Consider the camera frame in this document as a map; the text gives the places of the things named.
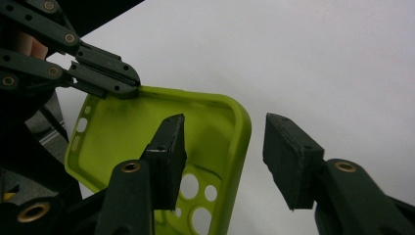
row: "white tabletop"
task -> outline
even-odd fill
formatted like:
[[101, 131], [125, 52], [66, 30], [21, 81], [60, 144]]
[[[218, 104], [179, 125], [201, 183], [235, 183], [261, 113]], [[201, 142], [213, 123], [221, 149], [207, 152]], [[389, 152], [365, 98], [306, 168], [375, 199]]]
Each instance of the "white tabletop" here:
[[[362, 165], [415, 205], [414, 12], [410, 0], [148, 0], [84, 41], [121, 55], [143, 85], [225, 94], [247, 109], [229, 234], [317, 234], [313, 211], [289, 211], [262, 161], [265, 115], [291, 118], [326, 160]], [[58, 95], [71, 134], [85, 94]]]

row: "white surface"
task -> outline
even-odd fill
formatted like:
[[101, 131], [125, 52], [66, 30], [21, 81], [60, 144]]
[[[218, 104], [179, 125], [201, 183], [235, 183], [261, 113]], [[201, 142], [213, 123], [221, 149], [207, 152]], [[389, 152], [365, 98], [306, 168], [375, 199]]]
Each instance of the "white surface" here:
[[[313, 211], [289, 211], [262, 162], [265, 114], [415, 205], [414, 12], [410, 0], [148, 0], [84, 40], [121, 55], [144, 85], [226, 94], [248, 110], [229, 234], [317, 234]], [[58, 94], [70, 132], [85, 96]]]

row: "brass screw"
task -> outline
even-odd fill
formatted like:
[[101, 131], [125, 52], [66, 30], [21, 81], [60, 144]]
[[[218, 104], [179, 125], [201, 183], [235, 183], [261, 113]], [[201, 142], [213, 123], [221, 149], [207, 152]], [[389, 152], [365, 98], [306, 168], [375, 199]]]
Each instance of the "brass screw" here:
[[55, 9], [55, 4], [53, 4], [53, 2], [45, 2], [45, 3], [43, 4], [43, 7], [44, 7], [46, 10], [52, 11], [52, 10], [54, 10], [54, 9]]
[[48, 202], [33, 204], [19, 213], [18, 222], [32, 222], [38, 218], [43, 217], [43, 215], [45, 215], [50, 208], [51, 206]]
[[335, 167], [339, 170], [342, 170], [344, 172], [349, 172], [349, 173], [353, 173], [357, 171], [356, 166], [350, 163], [346, 163], [346, 162], [336, 162]]
[[72, 34], [67, 34], [66, 36], [65, 36], [65, 41], [66, 42], [68, 42], [68, 43], [71, 43], [71, 42], [73, 42], [75, 40], [75, 37], [72, 35]]
[[58, 69], [56, 69], [55, 67], [51, 67], [48, 69], [49, 75], [56, 75], [58, 74]]
[[10, 77], [10, 76], [5, 76], [5, 77], [3, 77], [2, 82], [3, 82], [3, 85], [11, 86], [11, 85], [15, 84], [15, 79]]
[[122, 167], [122, 171], [125, 172], [125, 173], [131, 173], [131, 172], [134, 172], [134, 171], [139, 170], [139, 169], [140, 169], [140, 165], [136, 164], [136, 163], [125, 164]]

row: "green plastic tray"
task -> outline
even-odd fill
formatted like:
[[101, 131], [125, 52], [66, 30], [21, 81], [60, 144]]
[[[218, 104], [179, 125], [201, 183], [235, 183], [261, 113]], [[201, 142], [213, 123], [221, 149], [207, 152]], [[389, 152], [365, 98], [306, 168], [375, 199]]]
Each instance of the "green plastic tray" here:
[[251, 137], [248, 113], [227, 96], [145, 86], [132, 100], [88, 96], [67, 172], [93, 192], [106, 188], [113, 168], [139, 159], [161, 121], [177, 114], [185, 116], [188, 159], [176, 211], [155, 212], [156, 233], [226, 234]]

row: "gray floor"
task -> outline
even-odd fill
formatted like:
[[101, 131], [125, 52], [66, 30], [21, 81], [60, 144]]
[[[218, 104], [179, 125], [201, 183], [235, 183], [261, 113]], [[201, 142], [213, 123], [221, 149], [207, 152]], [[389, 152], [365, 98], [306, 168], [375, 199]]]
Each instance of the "gray floor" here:
[[[63, 120], [56, 94], [46, 104], [46, 107], [58, 121]], [[40, 136], [42, 136], [41, 142], [43, 143], [43, 146], [63, 163], [68, 143], [61, 135], [51, 128], [51, 125], [46, 118], [38, 112], [33, 118], [26, 122], [26, 125], [32, 133], [41, 133]], [[19, 185], [19, 192], [7, 202], [20, 205], [34, 198], [55, 195], [54, 192], [47, 190], [43, 186], [12, 172], [4, 172], [3, 177], [4, 192], [8, 192]]]

